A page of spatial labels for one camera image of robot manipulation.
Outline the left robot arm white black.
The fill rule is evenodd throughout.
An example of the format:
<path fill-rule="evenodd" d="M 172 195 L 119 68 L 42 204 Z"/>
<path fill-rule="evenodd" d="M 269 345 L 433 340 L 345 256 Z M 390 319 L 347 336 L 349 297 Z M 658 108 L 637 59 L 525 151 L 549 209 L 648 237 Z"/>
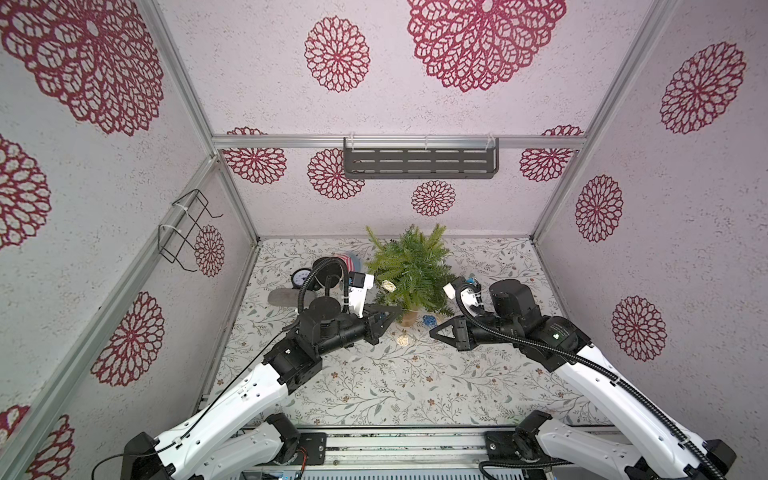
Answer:
<path fill-rule="evenodd" d="M 358 341 L 378 344 L 401 315 L 398 306 L 366 304 L 344 311 L 332 297 L 315 299 L 285 336 L 204 410 L 124 448 L 123 479 L 233 479 L 244 469 L 297 454 L 300 433 L 279 407 L 322 368 L 324 355 Z"/>

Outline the string lights with rattan balls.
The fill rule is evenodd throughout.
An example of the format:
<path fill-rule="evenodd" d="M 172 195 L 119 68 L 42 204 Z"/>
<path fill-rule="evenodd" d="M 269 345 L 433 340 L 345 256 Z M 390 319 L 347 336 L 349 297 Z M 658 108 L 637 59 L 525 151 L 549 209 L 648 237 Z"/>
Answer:
<path fill-rule="evenodd" d="M 430 313 L 412 302 L 400 297 L 400 289 L 390 280 L 381 282 L 381 293 L 387 305 L 398 306 L 402 312 L 396 320 L 395 341 L 400 347 L 414 347 L 420 343 L 430 342 L 428 332 L 432 323 L 425 323 L 424 317 Z"/>

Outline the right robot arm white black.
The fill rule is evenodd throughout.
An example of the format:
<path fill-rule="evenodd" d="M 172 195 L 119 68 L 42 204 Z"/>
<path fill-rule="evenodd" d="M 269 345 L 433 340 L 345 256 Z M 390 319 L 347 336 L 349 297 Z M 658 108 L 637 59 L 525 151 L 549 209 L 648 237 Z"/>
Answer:
<path fill-rule="evenodd" d="M 443 288 L 459 315 L 434 327 L 431 338 L 471 351 L 510 344 L 586 397 L 625 437 L 603 439 L 535 410 L 513 430 L 486 437 L 490 468 L 518 469 L 528 479 L 550 479 L 553 468 L 572 464 L 603 479 L 723 479 L 735 451 L 720 439 L 705 440 L 661 410 L 621 375 L 573 322 L 542 314 L 531 290 L 505 279 L 489 288 L 492 310 L 476 281 L 458 277 Z"/>

